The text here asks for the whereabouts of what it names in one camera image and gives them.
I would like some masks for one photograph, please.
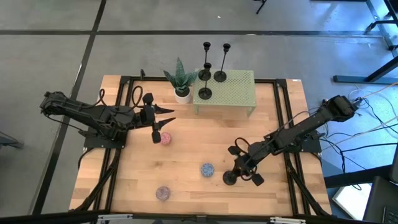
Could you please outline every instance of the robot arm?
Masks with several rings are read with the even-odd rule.
[[[278,155],[281,152],[299,152],[307,135],[324,125],[328,121],[344,122],[355,115],[357,106],[349,102],[345,96],[335,96],[321,105],[317,112],[292,128],[280,128],[264,136],[264,141],[250,144],[248,152],[242,151],[237,145],[228,151],[237,156],[234,168],[224,173],[223,180],[233,185],[237,177],[252,180],[257,186],[264,182],[260,174],[256,173],[257,165],[269,154]]]
[[[171,113],[174,110],[152,105],[154,98],[151,93],[142,97],[144,106],[137,106],[140,108],[140,112],[137,113],[128,106],[89,105],[71,100],[59,91],[46,92],[44,97],[40,108],[45,116],[64,115],[95,130],[94,133],[79,131],[84,137],[94,134],[109,141],[125,141],[130,129],[152,126],[152,140],[158,143],[159,130],[175,119],[170,118],[156,123],[155,114]]]

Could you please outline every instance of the wooden table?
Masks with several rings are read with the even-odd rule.
[[[105,75],[102,88],[105,102],[114,104],[120,76]],[[300,80],[287,80],[293,115],[307,110]],[[224,171],[233,167],[234,156],[227,148],[237,137],[249,142],[278,128],[274,92],[271,84],[256,84],[257,109],[247,118],[244,108],[202,106],[201,113],[193,112],[193,105],[180,105],[174,99],[169,82],[134,82],[151,92],[154,103],[173,109],[174,113],[159,114],[157,120],[176,117],[162,131],[172,135],[169,146],[153,144],[151,128],[129,131],[126,147],[122,150],[113,196],[112,212],[174,213],[207,215],[292,215],[283,155],[268,156],[258,167],[265,182],[256,187],[251,181],[238,179],[233,186],[223,183]],[[287,121],[280,90],[284,121]],[[306,118],[302,114],[295,119]],[[322,168],[319,160],[301,153],[305,183],[317,202],[331,212]],[[100,175],[104,149],[94,149],[82,160],[73,191],[70,208],[79,206],[96,185]],[[215,167],[212,177],[203,177],[204,163]],[[166,202],[156,199],[155,191],[168,186],[171,196]],[[104,187],[100,208],[104,208],[108,185]],[[300,191],[296,186],[298,209],[303,213]]]

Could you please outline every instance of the gray floor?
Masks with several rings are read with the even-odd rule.
[[[382,0],[373,1],[385,15]],[[88,29],[93,27],[100,1],[1,1],[0,29]],[[269,0],[253,1],[108,1],[100,30],[364,30],[373,21],[363,2]],[[396,27],[387,28],[394,38]],[[39,113],[45,91],[69,94],[75,81],[88,36],[0,35],[0,130],[25,142],[24,150],[0,150],[0,217],[29,213],[58,124]],[[212,43],[208,60],[220,67],[222,45],[232,45],[225,67],[254,70],[258,78],[302,79],[309,108],[337,94],[348,95],[356,86],[336,84],[333,75],[365,76],[392,59],[382,38],[254,36],[254,35],[97,35],[78,99],[94,102],[103,75],[151,76],[173,70],[180,57],[186,70],[201,67],[204,41]],[[388,74],[398,77],[396,71]],[[379,85],[358,85],[378,90]],[[396,88],[383,93],[394,106]],[[384,120],[394,115],[386,100],[369,98]],[[346,123],[330,123],[329,132],[354,134],[379,125],[369,110],[360,110]],[[344,136],[333,136],[337,142]],[[342,149],[380,142],[397,142],[386,131],[346,141]],[[69,129],[44,206],[45,213],[67,211],[77,174],[83,138]],[[395,147],[375,147],[347,153],[366,168],[390,164]],[[323,159],[341,167],[332,149]],[[346,162],[347,171],[360,167]]]

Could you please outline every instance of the snake plant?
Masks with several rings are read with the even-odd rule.
[[[180,93],[187,90],[188,87],[195,81],[198,76],[197,72],[185,73],[184,67],[180,58],[177,58],[177,65],[175,67],[175,75],[163,71],[166,78],[170,81],[172,86]]]

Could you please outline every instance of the purple ball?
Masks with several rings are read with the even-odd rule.
[[[159,187],[156,190],[156,197],[157,199],[161,200],[162,202],[166,201],[170,197],[170,189],[168,187]]]

